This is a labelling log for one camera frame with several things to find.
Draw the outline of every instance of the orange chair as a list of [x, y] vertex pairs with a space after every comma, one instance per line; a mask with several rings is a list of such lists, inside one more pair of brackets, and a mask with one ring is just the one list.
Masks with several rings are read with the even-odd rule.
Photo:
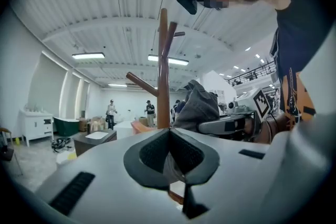
[[143, 125], [140, 121], [133, 121], [131, 122], [131, 125], [133, 127], [133, 134], [141, 134], [141, 133], [156, 130], [156, 128], [150, 128], [150, 127]]

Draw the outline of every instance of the wooden coat rack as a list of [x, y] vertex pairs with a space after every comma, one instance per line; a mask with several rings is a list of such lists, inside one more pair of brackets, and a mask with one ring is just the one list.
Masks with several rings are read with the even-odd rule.
[[168, 54], [172, 44], [177, 23], [171, 22], [168, 27], [167, 9], [163, 8], [160, 12], [159, 26], [159, 66], [158, 66], [158, 85], [154, 88], [144, 80], [140, 79], [131, 72], [128, 72], [126, 78], [140, 86], [142, 89], [157, 97], [158, 117], [157, 128], [170, 127], [170, 107], [169, 107], [169, 64]]

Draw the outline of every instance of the drawer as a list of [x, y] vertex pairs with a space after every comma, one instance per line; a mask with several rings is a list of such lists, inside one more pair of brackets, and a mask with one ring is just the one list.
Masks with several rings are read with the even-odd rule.
[[45, 133], [51, 132], [53, 129], [52, 126], [53, 126], [52, 124], [44, 124], [44, 132]]

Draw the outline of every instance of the white cabinet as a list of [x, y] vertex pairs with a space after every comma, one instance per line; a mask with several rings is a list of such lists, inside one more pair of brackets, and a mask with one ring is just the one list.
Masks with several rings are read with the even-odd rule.
[[22, 117], [22, 141], [26, 138], [27, 146], [29, 140], [51, 136], [54, 139], [53, 117], [51, 114], [39, 112], [21, 111]]

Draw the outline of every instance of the yellow object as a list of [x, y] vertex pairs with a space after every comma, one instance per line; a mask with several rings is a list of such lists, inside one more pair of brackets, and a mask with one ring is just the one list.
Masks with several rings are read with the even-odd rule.
[[68, 155], [68, 159], [76, 159], [77, 158], [77, 155], [75, 152], [72, 152]]

